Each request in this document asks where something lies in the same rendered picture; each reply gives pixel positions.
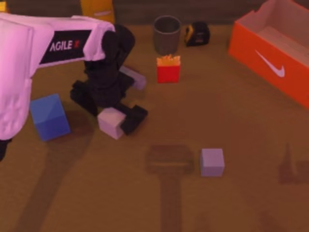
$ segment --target black and yellow tape measure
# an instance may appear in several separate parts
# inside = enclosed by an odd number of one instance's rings
[[[209,43],[210,36],[207,23],[195,22],[187,27],[184,42],[187,47],[205,45]]]

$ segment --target red french fries container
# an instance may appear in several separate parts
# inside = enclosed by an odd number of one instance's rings
[[[180,65],[157,66],[158,83],[178,83],[180,76]]]

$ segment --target orange shoe box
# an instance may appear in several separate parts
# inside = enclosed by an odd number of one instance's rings
[[[229,54],[309,108],[309,10],[268,0],[234,23]]]

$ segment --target gray cup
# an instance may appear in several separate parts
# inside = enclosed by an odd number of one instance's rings
[[[162,56],[177,52],[181,31],[179,19],[164,15],[154,21],[154,49]]]

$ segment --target white nike swoosh logo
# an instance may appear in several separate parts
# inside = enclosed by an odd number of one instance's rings
[[[96,12],[93,15],[94,16],[105,16],[105,15],[109,15],[111,13],[111,11],[102,11],[102,12]]]
[[[277,69],[272,63],[270,63],[263,55],[261,55],[258,51],[255,51],[260,58],[270,67],[270,69],[278,76],[278,77],[284,77],[285,76],[285,70],[284,66],[282,65],[281,69]]]

